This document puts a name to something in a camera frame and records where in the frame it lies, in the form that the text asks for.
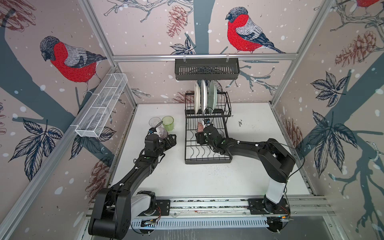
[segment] white plate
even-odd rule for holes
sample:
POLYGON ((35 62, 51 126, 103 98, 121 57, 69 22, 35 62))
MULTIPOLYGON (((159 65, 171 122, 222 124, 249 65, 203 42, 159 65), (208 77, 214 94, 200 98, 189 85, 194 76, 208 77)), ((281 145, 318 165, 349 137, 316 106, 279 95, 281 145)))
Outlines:
POLYGON ((197 81, 195 83, 194 102, 195 102, 195 114, 197 114, 200 108, 200 87, 197 84, 197 81))
POLYGON ((208 89, 204 80, 201 81, 201 86, 202 86, 201 87, 201 105, 202 105, 201 111, 202 111, 202 114, 204 115, 205 109, 208 106, 208 89))

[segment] green plate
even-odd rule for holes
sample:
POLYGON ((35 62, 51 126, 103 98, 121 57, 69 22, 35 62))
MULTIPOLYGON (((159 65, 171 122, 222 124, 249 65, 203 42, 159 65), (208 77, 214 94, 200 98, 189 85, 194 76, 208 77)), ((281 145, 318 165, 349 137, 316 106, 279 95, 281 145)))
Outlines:
POLYGON ((209 92, 208 92, 208 111, 209 113, 213 113, 217 104, 217 87, 215 83, 211 81, 209 83, 209 92))

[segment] green cup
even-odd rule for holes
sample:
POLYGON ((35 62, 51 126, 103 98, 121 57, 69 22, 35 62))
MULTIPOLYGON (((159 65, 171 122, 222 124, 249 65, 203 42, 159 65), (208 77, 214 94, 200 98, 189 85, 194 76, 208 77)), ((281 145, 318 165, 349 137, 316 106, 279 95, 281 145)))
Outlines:
POLYGON ((165 116, 163 117, 162 121, 163 121, 163 126, 167 131, 173 130, 173 127, 174 127, 173 117, 165 116))

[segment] pine cone illustration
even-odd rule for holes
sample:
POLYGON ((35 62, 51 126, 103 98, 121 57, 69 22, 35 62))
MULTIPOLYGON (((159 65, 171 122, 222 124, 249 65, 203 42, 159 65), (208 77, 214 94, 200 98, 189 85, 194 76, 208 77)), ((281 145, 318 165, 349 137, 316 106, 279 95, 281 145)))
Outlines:
POLYGON ((188 95, 188 96, 185 96, 185 93, 193 93, 194 91, 192 90, 187 90, 185 92, 177 92, 177 95, 175 98, 172 98, 172 101, 174 101, 175 103, 193 103, 194 102, 194 96, 193 95, 188 95))
POLYGON ((36 25, 34 22, 36 17, 32 13, 36 8, 27 0, 0 0, 0 19, 3 20, 12 9, 15 13, 7 20, 6 28, 12 31, 24 31, 29 24, 36 25))
POLYGON ((292 140, 293 146, 300 149, 302 145, 301 142, 303 141, 303 134, 301 133, 300 127, 298 127, 296 123, 293 123, 293 119, 292 122, 285 119, 283 125, 288 133, 289 138, 292 140))
POLYGON ((342 64, 345 67, 355 62, 362 62, 376 47, 376 34, 372 31, 366 31, 355 37, 352 43, 341 50, 340 55, 336 55, 335 66, 342 64))
POLYGON ((173 38, 175 35, 179 35, 187 25, 187 12, 181 6, 176 5, 169 11, 168 18, 167 34, 173 38))
POLYGON ((96 198, 97 193, 104 187, 105 181, 107 180, 107 175, 109 173, 109 167, 100 160, 92 168, 91 178, 89 179, 89 185, 85 189, 88 192, 87 197, 90 197, 88 205, 92 203, 92 200, 96 198))

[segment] white wire basket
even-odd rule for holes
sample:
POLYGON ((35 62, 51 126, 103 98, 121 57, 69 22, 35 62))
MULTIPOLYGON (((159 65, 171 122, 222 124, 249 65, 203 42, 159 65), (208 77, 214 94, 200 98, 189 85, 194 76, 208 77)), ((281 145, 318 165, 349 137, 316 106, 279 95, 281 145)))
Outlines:
POLYGON ((80 137, 100 136, 126 84, 125 74, 111 74, 75 130, 80 137))

